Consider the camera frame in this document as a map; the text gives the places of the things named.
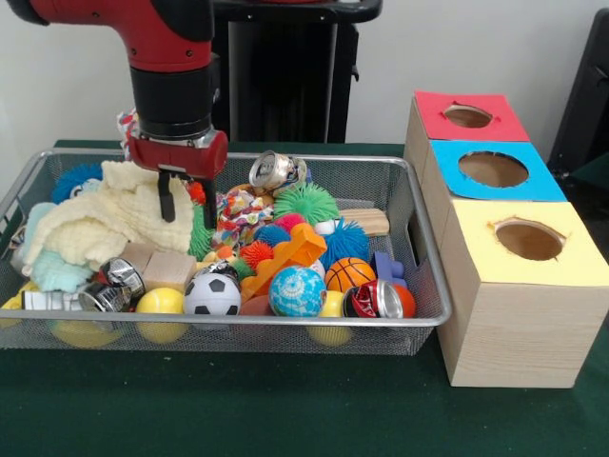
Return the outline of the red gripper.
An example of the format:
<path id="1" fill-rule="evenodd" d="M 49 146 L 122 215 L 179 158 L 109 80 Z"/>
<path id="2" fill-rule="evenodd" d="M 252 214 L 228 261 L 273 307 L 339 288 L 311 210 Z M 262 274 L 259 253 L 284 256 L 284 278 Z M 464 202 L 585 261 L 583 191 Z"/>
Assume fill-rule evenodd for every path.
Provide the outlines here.
<path id="1" fill-rule="evenodd" d="M 223 170 L 227 158 L 228 140 L 223 131 L 212 129 L 203 137 L 185 141 L 161 141 L 130 135 L 128 150 L 131 160 L 140 168 L 158 173 L 158 195 L 162 218 L 172 223 L 175 207 L 169 185 L 174 172 L 193 178 L 203 178 L 206 195 L 205 224 L 217 228 L 216 184 L 213 180 Z"/>

